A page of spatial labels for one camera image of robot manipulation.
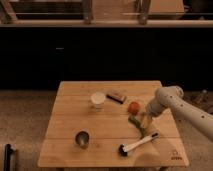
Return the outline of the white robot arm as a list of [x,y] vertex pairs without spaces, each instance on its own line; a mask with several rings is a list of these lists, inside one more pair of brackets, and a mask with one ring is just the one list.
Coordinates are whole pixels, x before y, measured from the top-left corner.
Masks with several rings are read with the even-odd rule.
[[160,116],[166,109],[184,117],[194,128],[213,142],[213,116],[183,100],[184,92],[179,86],[159,87],[145,106],[151,117]]

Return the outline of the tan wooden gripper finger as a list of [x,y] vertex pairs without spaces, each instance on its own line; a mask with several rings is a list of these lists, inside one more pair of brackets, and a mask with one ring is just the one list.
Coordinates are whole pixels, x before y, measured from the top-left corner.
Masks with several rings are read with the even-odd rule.
[[151,125],[152,121],[153,118],[149,114],[144,113],[141,119],[141,127],[147,129]]

